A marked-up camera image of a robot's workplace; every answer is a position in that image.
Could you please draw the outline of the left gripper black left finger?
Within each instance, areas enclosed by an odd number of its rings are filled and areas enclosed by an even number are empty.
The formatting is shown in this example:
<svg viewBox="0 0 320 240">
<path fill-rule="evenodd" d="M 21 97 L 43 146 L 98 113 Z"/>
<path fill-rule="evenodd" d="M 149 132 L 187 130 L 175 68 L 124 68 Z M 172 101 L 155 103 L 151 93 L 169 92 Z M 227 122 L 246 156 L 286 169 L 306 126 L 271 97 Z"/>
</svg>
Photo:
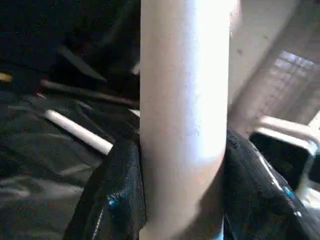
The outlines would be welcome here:
<svg viewBox="0 0 320 240">
<path fill-rule="evenodd" d="M 63 238 L 137 240 L 145 223 L 139 148 L 119 140 L 87 181 Z"/>
</svg>

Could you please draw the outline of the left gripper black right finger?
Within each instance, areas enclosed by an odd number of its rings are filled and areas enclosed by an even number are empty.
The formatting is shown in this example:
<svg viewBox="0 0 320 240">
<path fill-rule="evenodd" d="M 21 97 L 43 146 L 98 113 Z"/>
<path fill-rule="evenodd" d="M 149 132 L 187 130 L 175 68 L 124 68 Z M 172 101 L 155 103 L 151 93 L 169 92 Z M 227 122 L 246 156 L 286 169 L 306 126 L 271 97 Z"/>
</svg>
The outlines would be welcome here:
<svg viewBox="0 0 320 240">
<path fill-rule="evenodd" d="M 224 210 L 235 240 L 312 240 L 314 216 L 258 149 L 226 132 Z"/>
</svg>

